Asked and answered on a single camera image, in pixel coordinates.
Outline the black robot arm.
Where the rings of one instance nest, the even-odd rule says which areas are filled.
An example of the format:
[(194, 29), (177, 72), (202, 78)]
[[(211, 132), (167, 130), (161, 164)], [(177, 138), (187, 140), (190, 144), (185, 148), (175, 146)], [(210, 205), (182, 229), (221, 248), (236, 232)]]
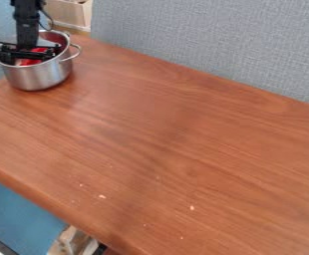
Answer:
[(62, 45), (40, 37), (40, 14), (46, 0), (11, 0), (16, 23), (15, 40), (0, 40), (0, 62), (15, 65), (18, 61), (28, 65), (51, 60), (60, 54)]

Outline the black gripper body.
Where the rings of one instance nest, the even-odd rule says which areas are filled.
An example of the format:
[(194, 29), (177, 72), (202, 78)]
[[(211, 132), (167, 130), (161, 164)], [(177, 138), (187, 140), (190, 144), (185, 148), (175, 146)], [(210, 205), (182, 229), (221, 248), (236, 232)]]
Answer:
[[(0, 54), (10, 53), (16, 59), (31, 57), (32, 59), (44, 58), (48, 61), (62, 52), (62, 46), (58, 43), (47, 41), (39, 37), (40, 15), (14, 14), (16, 21), (16, 41), (0, 40)], [(34, 48), (46, 48), (46, 53), (24, 53), (24, 50)]]

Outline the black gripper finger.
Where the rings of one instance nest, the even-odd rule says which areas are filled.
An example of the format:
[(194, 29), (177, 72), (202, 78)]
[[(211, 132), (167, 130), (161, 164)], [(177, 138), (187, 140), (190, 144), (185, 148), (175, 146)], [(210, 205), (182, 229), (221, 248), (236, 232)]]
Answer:
[(0, 54), (0, 62), (7, 65), (15, 65), (16, 58), (10, 53)]

